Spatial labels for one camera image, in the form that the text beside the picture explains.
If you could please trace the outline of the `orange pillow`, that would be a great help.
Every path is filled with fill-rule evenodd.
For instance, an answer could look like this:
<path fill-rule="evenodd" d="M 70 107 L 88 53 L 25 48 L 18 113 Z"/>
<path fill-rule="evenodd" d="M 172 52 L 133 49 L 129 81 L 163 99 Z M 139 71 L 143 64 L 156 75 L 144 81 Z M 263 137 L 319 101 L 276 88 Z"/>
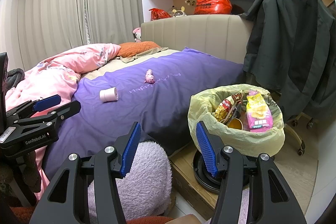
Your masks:
<path fill-rule="evenodd" d="M 118 57 L 132 57 L 139 53 L 143 53 L 145 51 L 151 50 L 153 48 L 160 48 L 158 44 L 155 42 L 147 41 L 147 42 L 127 42 L 120 44 L 120 50 L 118 52 Z"/>

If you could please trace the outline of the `grey curtains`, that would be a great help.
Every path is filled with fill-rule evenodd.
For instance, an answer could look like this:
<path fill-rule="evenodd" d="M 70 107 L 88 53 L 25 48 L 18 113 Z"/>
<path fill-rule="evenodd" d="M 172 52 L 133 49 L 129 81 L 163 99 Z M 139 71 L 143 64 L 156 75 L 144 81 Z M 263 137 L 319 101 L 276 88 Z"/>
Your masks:
<path fill-rule="evenodd" d="M 19 0 L 23 67 L 87 44 L 132 42 L 142 23 L 141 0 Z"/>

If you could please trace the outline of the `wooden bedside platform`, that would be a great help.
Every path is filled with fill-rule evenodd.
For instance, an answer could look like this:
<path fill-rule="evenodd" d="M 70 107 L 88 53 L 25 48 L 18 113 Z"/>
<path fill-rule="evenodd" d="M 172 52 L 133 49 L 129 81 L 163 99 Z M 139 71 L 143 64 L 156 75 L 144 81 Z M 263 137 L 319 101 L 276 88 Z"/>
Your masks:
<path fill-rule="evenodd" d="M 218 195 L 197 182 L 193 169 L 193 158 L 197 148 L 188 144 L 170 158 L 173 173 L 173 190 L 176 195 L 176 215 L 195 215 L 201 222 L 213 216 Z"/>

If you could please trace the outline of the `pink yellow chip bag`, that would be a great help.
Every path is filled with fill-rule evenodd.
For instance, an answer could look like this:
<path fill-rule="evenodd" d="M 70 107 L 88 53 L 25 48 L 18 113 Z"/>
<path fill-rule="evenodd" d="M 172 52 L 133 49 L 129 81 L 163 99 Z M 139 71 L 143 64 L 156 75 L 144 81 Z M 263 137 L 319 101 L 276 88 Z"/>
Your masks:
<path fill-rule="evenodd" d="M 247 95 L 246 115 L 251 132 L 265 132 L 273 126 L 270 109 L 257 91 L 251 90 Z"/>

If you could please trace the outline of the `large red plastic bag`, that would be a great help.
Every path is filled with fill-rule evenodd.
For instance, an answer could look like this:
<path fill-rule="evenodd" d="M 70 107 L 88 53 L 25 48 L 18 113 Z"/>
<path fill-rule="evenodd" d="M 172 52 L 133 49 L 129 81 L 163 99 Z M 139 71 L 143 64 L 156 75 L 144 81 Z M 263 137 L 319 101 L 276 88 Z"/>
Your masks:
<path fill-rule="evenodd" d="M 197 0 L 194 15 L 230 14 L 230 0 Z"/>

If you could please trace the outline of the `office chair base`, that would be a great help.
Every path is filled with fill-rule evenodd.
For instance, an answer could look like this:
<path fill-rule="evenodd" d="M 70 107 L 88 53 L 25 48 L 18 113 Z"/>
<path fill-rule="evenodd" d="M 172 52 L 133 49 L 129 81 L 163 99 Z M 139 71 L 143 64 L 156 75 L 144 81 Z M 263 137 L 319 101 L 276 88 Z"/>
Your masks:
<path fill-rule="evenodd" d="M 298 131 L 298 130 L 301 129 L 298 126 L 299 125 L 299 120 L 301 118 L 308 119 L 308 122 L 306 124 L 306 129 L 311 130 L 313 128 L 315 120 L 314 120 L 314 118 L 311 118 L 310 116 L 308 116 L 305 113 L 300 113 L 297 116 L 291 117 L 290 120 L 288 120 L 285 123 L 285 127 L 284 127 L 284 132 L 287 133 L 287 134 L 290 134 L 292 137 L 294 137 L 294 139 L 298 143 L 298 150 L 297 150 L 298 156 L 303 156 L 304 153 L 305 153 L 305 149 L 306 149 L 305 142 L 304 142 L 300 132 Z"/>

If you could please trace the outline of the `dark snack wrapper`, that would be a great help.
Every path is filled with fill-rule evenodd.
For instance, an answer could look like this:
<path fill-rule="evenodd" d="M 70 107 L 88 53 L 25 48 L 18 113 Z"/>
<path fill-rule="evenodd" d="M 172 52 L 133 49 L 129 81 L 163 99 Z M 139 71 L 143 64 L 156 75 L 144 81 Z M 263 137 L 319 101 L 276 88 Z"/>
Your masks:
<path fill-rule="evenodd" d="M 242 100 L 243 96 L 244 91 L 241 90 L 224 99 L 214 112 L 215 119 L 221 123 L 226 122 L 232 113 L 233 107 Z"/>

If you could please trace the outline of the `dark green hanging jacket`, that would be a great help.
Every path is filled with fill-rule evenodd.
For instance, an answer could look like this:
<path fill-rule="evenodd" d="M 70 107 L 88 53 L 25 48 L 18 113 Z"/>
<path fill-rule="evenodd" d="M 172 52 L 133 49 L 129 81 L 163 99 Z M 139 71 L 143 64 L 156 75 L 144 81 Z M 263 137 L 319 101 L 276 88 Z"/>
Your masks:
<path fill-rule="evenodd" d="M 255 0 L 243 69 L 280 92 L 284 120 L 321 120 L 335 110 L 335 17 L 322 0 Z"/>

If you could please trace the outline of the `red gold paper cup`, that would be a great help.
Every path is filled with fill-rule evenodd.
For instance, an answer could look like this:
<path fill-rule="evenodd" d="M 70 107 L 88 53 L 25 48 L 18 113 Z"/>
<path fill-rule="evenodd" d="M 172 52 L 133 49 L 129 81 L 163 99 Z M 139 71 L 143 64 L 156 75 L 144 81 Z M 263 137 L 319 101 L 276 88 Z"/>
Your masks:
<path fill-rule="evenodd" d="M 243 123 L 240 119 L 234 118 L 230 122 L 228 122 L 227 126 L 232 129 L 236 130 L 242 130 L 243 129 Z"/>

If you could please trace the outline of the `small red plastic bag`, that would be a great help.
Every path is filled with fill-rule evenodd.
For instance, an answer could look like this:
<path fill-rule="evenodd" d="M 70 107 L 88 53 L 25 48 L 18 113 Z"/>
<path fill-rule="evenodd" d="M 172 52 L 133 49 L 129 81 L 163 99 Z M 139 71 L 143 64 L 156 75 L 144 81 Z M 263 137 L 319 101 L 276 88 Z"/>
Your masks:
<path fill-rule="evenodd" d="M 150 20 L 159 20 L 159 19 L 166 19 L 166 18 L 171 18 L 168 12 L 162 9 L 157 9 L 157 8 L 152 8 L 149 9 L 150 11 Z"/>

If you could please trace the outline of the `pink plush toy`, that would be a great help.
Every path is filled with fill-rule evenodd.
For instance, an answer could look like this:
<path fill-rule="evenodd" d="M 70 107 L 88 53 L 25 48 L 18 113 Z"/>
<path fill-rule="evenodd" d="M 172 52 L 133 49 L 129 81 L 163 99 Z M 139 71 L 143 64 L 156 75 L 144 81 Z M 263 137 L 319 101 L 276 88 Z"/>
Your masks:
<path fill-rule="evenodd" d="M 155 83 L 155 78 L 153 76 L 153 71 L 151 69 L 148 69 L 146 71 L 146 75 L 145 75 L 145 81 L 144 83 L 148 83 L 148 84 L 153 84 Z"/>

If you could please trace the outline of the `pink quilt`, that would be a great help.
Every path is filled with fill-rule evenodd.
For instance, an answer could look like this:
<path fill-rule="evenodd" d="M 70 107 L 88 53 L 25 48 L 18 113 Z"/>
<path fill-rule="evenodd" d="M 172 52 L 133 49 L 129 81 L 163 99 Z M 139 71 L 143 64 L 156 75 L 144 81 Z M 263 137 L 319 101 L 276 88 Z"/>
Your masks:
<path fill-rule="evenodd" d="M 104 66 L 118 55 L 120 48 L 121 46 L 117 44 L 97 43 L 76 47 L 44 59 L 32 69 L 26 71 L 24 80 L 19 82 L 16 87 L 6 92 L 6 111 L 26 101 L 41 100 L 55 94 L 60 95 L 62 99 L 60 104 L 41 113 L 37 112 L 33 117 L 46 115 L 49 111 L 67 104 L 77 91 L 81 75 Z M 35 156 L 36 163 L 31 164 L 32 167 L 34 166 L 32 172 L 24 175 L 25 183 L 35 193 L 37 200 L 41 199 L 50 183 L 44 170 L 42 170 L 45 150 L 46 146 L 30 153 L 29 156 L 32 160 L 32 156 Z M 13 173 L 10 167 L 3 163 L 4 159 L 1 156 L 1 183 L 9 184 L 13 179 Z"/>

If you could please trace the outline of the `lilac fluffy slipper leg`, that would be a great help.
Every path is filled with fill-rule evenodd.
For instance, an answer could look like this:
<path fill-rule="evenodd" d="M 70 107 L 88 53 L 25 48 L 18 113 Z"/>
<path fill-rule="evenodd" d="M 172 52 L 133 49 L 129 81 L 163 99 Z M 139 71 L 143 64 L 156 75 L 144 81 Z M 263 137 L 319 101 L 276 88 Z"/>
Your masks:
<path fill-rule="evenodd" d="M 139 143 L 130 172 L 117 179 L 116 185 L 127 221 L 165 213 L 172 189 L 165 150 L 153 141 Z"/>

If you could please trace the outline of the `pink doll by headboard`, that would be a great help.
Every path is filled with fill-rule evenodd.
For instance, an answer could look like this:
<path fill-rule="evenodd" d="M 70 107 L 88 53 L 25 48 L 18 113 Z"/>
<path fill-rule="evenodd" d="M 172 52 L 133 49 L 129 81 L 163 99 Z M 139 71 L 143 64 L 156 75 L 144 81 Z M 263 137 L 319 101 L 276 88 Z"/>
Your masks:
<path fill-rule="evenodd" d="M 133 31 L 132 31 L 132 34 L 134 36 L 134 41 L 136 43 L 139 43 L 141 42 L 141 28 L 138 27 L 138 28 L 135 28 Z"/>

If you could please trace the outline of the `cartoon figurine on shelf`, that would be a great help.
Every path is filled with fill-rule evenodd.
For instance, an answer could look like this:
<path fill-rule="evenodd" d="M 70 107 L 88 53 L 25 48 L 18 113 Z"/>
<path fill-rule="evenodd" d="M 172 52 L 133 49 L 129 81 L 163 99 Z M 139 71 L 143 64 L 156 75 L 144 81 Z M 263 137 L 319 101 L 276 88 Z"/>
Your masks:
<path fill-rule="evenodd" d="M 185 13 L 185 7 L 182 6 L 179 10 L 177 9 L 172 9 L 172 17 L 180 17 L 180 16 L 186 16 L 186 13 Z"/>

